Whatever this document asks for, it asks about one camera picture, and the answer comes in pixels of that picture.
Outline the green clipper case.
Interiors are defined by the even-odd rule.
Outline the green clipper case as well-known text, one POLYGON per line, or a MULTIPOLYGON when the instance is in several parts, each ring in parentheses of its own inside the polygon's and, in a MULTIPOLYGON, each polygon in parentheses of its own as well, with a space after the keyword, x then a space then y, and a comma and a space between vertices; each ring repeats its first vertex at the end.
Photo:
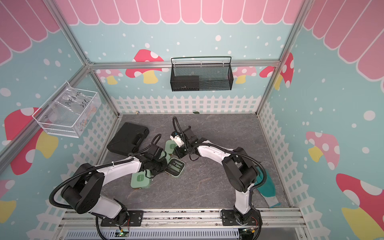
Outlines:
POLYGON ((177 147, 178 145, 174 141, 168 140, 165 144, 165 152, 169 155, 172 155, 174 153, 175 148, 177 147))
POLYGON ((151 179, 147 177, 146 171, 134 173, 131 176, 130 186, 132 189, 145 189, 151 184, 151 179))
POLYGON ((164 172, 174 178, 180 177, 186 167, 185 162, 183 162, 177 156, 170 155, 166 152, 163 152, 162 155, 166 158, 167 161, 167 166, 164 172))

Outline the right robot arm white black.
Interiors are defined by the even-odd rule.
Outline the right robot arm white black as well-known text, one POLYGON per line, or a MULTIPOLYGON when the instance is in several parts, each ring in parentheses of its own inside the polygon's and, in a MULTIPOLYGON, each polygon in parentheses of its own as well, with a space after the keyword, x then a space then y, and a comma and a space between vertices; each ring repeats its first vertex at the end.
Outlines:
POLYGON ((252 204, 253 190, 263 186, 268 178, 260 162, 250 157, 243 148, 228 149, 207 139, 198 139, 190 128, 184 132, 174 130, 170 138, 188 154, 211 159, 223 166, 236 193, 234 208, 229 211, 228 217, 223 214, 223 220, 232 220, 243 226, 262 225, 260 212, 252 204))

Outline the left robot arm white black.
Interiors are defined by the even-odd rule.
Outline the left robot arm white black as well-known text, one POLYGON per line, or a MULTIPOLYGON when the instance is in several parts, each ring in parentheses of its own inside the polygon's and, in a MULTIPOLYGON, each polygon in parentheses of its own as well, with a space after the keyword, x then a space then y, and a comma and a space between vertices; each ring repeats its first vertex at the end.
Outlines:
POLYGON ((144 151, 117 162, 92 166, 80 165, 74 175, 63 181, 50 193, 51 205, 73 209, 78 214, 90 213, 96 217, 110 219, 117 223, 129 219, 125 205, 101 194, 103 186, 124 176, 150 171, 152 175, 162 173, 167 167, 164 150, 150 144, 144 151))

